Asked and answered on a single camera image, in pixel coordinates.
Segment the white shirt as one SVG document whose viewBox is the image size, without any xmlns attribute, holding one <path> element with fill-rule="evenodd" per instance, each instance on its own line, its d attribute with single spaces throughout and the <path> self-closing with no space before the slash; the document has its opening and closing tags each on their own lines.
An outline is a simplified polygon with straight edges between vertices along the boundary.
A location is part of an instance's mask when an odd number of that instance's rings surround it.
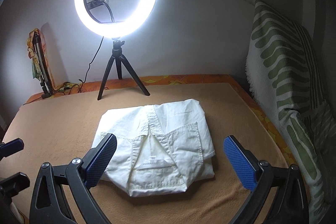
<svg viewBox="0 0 336 224">
<path fill-rule="evenodd" d="M 215 175 L 213 141 L 195 99 L 108 110 L 93 147 L 108 133 L 116 136 L 117 148 L 101 178 L 128 196 L 181 193 Z"/>
</svg>

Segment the colourful scarf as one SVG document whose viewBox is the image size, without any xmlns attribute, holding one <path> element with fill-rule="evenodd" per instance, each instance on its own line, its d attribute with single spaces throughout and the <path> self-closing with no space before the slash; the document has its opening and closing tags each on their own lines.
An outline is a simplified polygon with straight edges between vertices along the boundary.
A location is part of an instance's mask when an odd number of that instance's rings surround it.
<svg viewBox="0 0 336 224">
<path fill-rule="evenodd" d="M 27 51 L 28 51 L 28 57 L 29 59 L 31 59 L 31 63 L 32 63 L 31 66 L 32 66 L 33 78 L 39 79 L 39 77 L 41 77 L 42 75 L 42 71 L 39 65 L 37 53 L 34 50 L 34 45 L 33 45 L 34 32 L 35 32 L 35 29 L 29 33 L 29 38 L 27 39 Z"/>
</svg>

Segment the green patterned white pillow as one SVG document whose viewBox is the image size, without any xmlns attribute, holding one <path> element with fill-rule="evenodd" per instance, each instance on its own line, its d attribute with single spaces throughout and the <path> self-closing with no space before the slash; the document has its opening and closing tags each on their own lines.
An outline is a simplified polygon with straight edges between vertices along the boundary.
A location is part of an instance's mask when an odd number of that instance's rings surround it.
<svg viewBox="0 0 336 224">
<path fill-rule="evenodd" d="M 318 223 L 335 203 L 335 118 L 307 30 L 255 1 L 246 60 L 251 92 L 291 150 Z"/>
</svg>

